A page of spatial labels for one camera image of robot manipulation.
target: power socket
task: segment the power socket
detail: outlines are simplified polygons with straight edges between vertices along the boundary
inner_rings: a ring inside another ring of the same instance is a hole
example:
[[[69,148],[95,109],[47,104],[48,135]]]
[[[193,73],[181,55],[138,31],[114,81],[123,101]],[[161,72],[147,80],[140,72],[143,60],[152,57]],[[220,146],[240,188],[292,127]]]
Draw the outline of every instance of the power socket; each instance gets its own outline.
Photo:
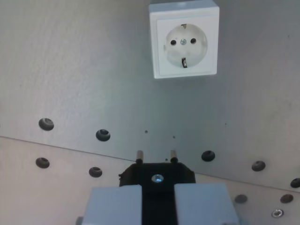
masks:
[[[154,78],[217,73],[219,7],[212,0],[149,5]]]

